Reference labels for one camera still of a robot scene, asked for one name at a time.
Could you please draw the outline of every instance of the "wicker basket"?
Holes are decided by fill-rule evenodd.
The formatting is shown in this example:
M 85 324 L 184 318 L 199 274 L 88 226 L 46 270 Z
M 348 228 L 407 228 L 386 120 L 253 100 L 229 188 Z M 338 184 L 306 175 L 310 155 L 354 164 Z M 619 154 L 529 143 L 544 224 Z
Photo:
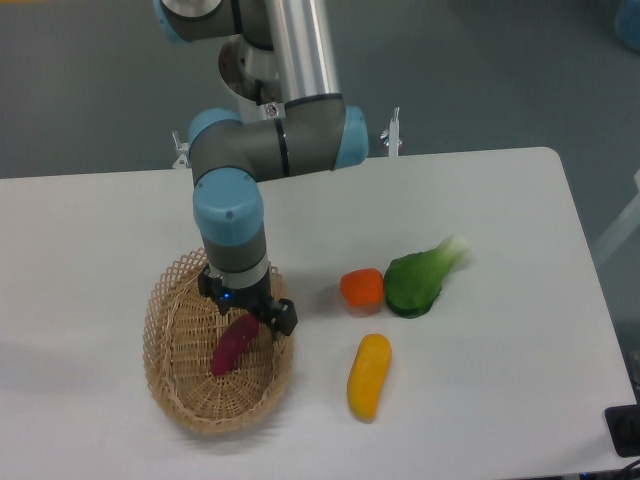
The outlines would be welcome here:
M 236 430 L 262 418 L 280 399 L 291 376 L 293 338 L 273 342 L 264 325 L 234 370 L 211 374 L 220 336 L 243 310 L 220 315 L 198 293 L 207 262 L 200 249 L 167 269 L 149 300 L 144 328 L 144 368 L 153 398 L 169 417 L 201 433 Z M 282 277 L 271 267 L 275 298 L 285 296 Z

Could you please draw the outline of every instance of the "blue joint cap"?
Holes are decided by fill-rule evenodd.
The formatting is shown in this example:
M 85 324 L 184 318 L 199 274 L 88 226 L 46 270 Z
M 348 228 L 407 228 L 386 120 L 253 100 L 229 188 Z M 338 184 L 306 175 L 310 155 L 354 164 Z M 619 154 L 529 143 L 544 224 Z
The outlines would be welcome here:
M 169 20 L 167 20 L 167 16 L 164 14 L 161 2 L 162 0 L 153 0 L 153 10 L 156 12 L 156 17 L 158 17 L 160 28 L 162 28 L 164 34 L 171 43 L 187 43 L 180 35 L 176 33 L 176 31 L 169 23 Z
M 616 15 L 620 40 L 632 50 L 640 51 L 640 0 L 623 0 Z
M 352 167 L 364 162 L 369 154 L 369 134 L 364 114 L 358 107 L 347 106 L 342 142 L 333 169 Z
M 231 110 L 225 110 L 224 108 L 210 108 L 209 110 L 200 112 L 196 118 L 191 120 L 191 125 L 189 125 L 189 145 L 193 144 L 193 141 L 205 128 L 225 120 L 242 123 L 240 115 Z
M 200 233 L 210 242 L 225 247 L 243 245 L 264 221 L 258 185 L 238 168 L 213 170 L 196 184 L 193 216 Z

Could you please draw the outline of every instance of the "purple sweet potato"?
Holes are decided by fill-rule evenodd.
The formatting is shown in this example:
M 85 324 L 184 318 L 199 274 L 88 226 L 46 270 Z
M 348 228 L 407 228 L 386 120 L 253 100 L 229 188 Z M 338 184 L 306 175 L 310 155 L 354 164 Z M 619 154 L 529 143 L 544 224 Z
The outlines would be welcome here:
M 258 319 L 250 313 L 245 313 L 227 327 L 211 359 L 211 373 L 214 377 L 233 369 L 249 342 L 258 335 L 259 329 Z

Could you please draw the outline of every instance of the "yellow corn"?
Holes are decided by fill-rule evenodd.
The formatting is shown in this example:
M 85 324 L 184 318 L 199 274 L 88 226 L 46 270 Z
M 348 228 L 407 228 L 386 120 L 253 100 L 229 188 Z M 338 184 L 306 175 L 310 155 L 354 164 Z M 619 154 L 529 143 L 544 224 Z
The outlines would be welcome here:
M 353 414 L 370 423 L 376 416 L 378 399 L 391 363 L 391 344 L 384 335 L 366 335 L 360 342 L 347 384 Z

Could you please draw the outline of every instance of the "orange toy pepper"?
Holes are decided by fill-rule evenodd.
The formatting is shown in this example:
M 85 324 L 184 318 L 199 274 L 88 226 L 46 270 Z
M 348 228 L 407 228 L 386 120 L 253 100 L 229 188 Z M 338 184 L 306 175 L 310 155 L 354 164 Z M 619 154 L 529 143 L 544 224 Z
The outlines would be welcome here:
M 382 273 L 375 268 L 347 273 L 340 280 L 340 293 L 352 307 L 380 304 L 384 300 Z

